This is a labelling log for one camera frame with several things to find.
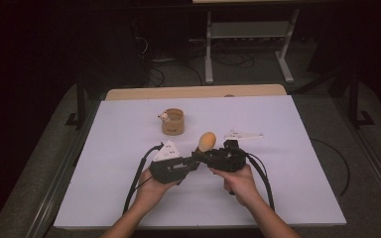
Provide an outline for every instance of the person's left hand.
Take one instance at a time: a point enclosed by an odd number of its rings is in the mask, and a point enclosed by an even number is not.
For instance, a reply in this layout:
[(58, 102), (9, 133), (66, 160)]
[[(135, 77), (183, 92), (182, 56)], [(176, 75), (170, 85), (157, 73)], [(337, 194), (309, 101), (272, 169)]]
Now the person's left hand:
[(137, 195), (132, 206), (136, 206), (145, 214), (153, 209), (163, 198), (169, 188), (177, 184), (178, 181), (173, 181), (167, 184), (162, 184), (152, 178), (151, 172), (145, 169), (140, 177)]

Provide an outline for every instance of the cable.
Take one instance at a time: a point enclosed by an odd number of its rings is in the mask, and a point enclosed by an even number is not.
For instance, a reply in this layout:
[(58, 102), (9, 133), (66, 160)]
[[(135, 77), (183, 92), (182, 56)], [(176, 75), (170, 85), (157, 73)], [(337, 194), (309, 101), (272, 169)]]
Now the cable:
[(258, 157), (256, 157), (255, 155), (246, 153), (246, 156), (247, 156), (247, 155), (249, 155), (250, 157), (254, 157), (259, 163), (261, 163), (262, 168), (264, 169), (264, 172), (265, 172), (265, 176), (268, 177), (268, 175), (267, 175), (267, 170), (265, 169), (265, 165), (264, 165), (264, 163), (262, 163), (262, 161), (261, 161)]
[(181, 66), (181, 67), (186, 67), (192, 71), (194, 71), (194, 73), (196, 74), (197, 78), (199, 79), (199, 85), (200, 86), (203, 86), (203, 82), (202, 82), (202, 78), (200, 77), (200, 74), (198, 71), (196, 71), (196, 69), (194, 69), (193, 67), (189, 66), (189, 65), (185, 65), (185, 64), (179, 64), (179, 63), (174, 63), (174, 64), (162, 64), (162, 65), (156, 65), (154, 66), (153, 68), (157, 68), (157, 67), (166, 67), (166, 66)]
[(215, 59), (216, 62), (226, 65), (226, 66), (237, 66), (240, 68), (250, 68), (255, 65), (255, 56), (249, 56), (248, 58), (244, 57), (242, 54), (236, 54), (237, 56), (241, 57), (241, 61), (233, 61), (231, 59), (228, 59), (227, 57), (221, 58), (218, 55), (212, 55), (212, 57)]
[(144, 53), (147, 51), (147, 49), (148, 49), (148, 42), (147, 42), (147, 40), (145, 40), (144, 38), (142, 38), (142, 37), (135, 37), (135, 39), (136, 40), (141, 40), (141, 41), (143, 41), (144, 43), (145, 43), (145, 48), (144, 48), (144, 50), (140, 53), (140, 54), (138, 54), (138, 57), (139, 58), (141, 58), (141, 60), (144, 58)]
[(129, 209), (129, 203), (131, 202), (132, 195), (134, 194), (135, 190), (137, 189), (137, 187), (135, 187), (135, 185), (137, 184), (139, 176), (141, 175), (141, 172), (144, 169), (145, 163), (147, 161), (147, 157), (150, 155), (150, 153), (152, 153), (155, 150), (160, 151), (163, 148), (163, 146), (164, 145), (162, 143), (159, 146), (155, 146), (155, 147), (151, 148), (145, 154), (145, 156), (141, 159), (141, 162), (138, 166), (137, 173), (135, 174), (134, 180), (132, 181), (131, 187), (129, 188), (129, 192), (128, 192), (128, 195), (127, 195), (126, 200), (125, 200), (125, 206), (123, 207), (123, 213), (122, 214), (125, 214), (125, 212)]
[[(190, 59), (194, 59), (196, 57), (200, 57), (200, 56), (203, 56), (204, 54), (206, 54), (206, 40), (202, 40), (204, 42), (203, 46), (199, 47), (198, 49), (196, 50), (191, 50), (189, 52), (189, 58)], [(224, 41), (224, 39), (219, 39), (215, 44), (211, 45), (211, 49), (215, 49), (218, 47), (218, 45), (220, 45), (222, 42)]]
[(345, 192), (348, 190), (349, 183), (350, 183), (350, 178), (351, 178), (351, 170), (349, 168), (349, 165), (348, 165), (348, 162), (347, 162), (345, 156), (343, 156), (342, 153), (339, 150), (337, 150), (335, 147), (333, 147), (332, 145), (330, 145), (330, 144), (328, 144), (328, 143), (326, 143), (324, 141), (321, 141), (321, 140), (318, 140), (318, 139), (315, 139), (315, 138), (309, 138), (309, 139), (311, 139), (311, 141), (322, 143), (322, 144), (328, 146), (329, 148), (333, 149), (337, 154), (339, 154), (339, 156), (341, 157), (342, 161), (344, 162), (345, 167), (347, 169), (347, 180), (345, 182), (344, 189), (339, 194), (339, 200), (340, 200), (344, 196)]
[(138, 184), (136, 187), (135, 187), (135, 190), (137, 190), (140, 186), (142, 186), (145, 182), (147, 182), (148, 180), (152, 179), (153, 177), (149, 177), (147, 179), (145, 179), (143, 182), (141, 182), (140, 184)]
[(270, 207), (271, 209), (275, 210), (274, 197), (273, 197), (271, 185), (269, 184), (267, 176), (263, 173), (262, 169), (259, 167), (256, 161), (253, 160), (252, 157), (248, 156), (247, 153), (246, 153), (246, 156), (247, 156), (247, 159), (249, 159), (250, 164), (252, 164), (252, 166), (256, 169), (262, 181), (264, 182), (265, 188), (267, 189), (267, 193), (268, 193), (268, 201), (269, 201)]
[[(155, 77), (155, 76), (151, 73), (151, 70), (157, 71), (157, 72), (161, 75), (161, 78)], [(162, 72), (161, 70), (152, 67), (152, 68), (149, 69), (149, 73), (150, 73), (153, 77), (155, 77), (155, 78), (157, 78), (158, 80), (160, 80), (159, 83), (156, 83), (155, 81), (151, 80), (151, 78), (150, 78), (150, 81), (153, 82), (153, 83), (156, 85), (156, 87), (160, 87), (161, 85), (163, 85), (163, 83), (164, 83), (166, 77), (165, 77), (165, 75), (163, 74), (163, 72)]]

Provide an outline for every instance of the white table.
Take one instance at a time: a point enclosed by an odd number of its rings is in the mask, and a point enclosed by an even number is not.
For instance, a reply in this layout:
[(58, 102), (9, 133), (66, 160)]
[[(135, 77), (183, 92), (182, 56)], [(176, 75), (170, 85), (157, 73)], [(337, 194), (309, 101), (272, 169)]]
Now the white table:
[[(172, 107), (185, 112), (185, 132), (177, 137), (164, 135), (157, 117)], [(292, 97), (277, 95), (103, 101), (55, 226), (111, 226), (121, 215), (139, 162), (150, 148), (172, 140), (188, 157), (203, 133), (214, 132), (214, 148), (219, 148), (230, 129), (264, 134), (263, 139), (241, 141), (239, 145), (265, 164), (276, 211), (287, 223), (346, 223)], [(147, 166), (155, 154), (149, 156)], [(255, 179), (268, 200), (261, 179)], [(168, 191), (140, 228), (255, 226), (251, 215), (223, 190), (222, 183), (222, 178), (205, 165), (199, 166), (181, 185)]]

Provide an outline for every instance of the wooden cup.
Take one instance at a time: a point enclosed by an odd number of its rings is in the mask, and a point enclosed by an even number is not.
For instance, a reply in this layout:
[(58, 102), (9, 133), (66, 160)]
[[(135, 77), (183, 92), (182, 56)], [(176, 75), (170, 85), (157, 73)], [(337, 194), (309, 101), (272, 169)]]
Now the wooden cup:
[(166, 110), (170, 120), (162, 124), (162, 131), (169, 136), (179, 136), (185, 130), (185, 114), (181, 109), (170, 108)]

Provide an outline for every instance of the wrist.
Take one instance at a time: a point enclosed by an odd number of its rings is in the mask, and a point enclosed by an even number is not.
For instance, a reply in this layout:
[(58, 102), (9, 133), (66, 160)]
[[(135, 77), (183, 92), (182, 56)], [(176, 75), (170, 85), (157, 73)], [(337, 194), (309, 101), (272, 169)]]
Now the wrist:
[(151, 208), (144, 206), (140, 203), (134, 202), (131, 207), (128, 209), (128, 212), (133, 213), (134, 216), (139, 217), (141, 220), (147, 213), (151, 210)]
[(254, 196), (251, 196), (251, 198), (245, 202), (245, 206), (249, 210), (253, 210), (256, 207), (259, 207), (262, 205), (268, 205), (268, 204), (265, 203), (264, 199), (262, 198), (262, 196), (259, 193), (254, 195)]

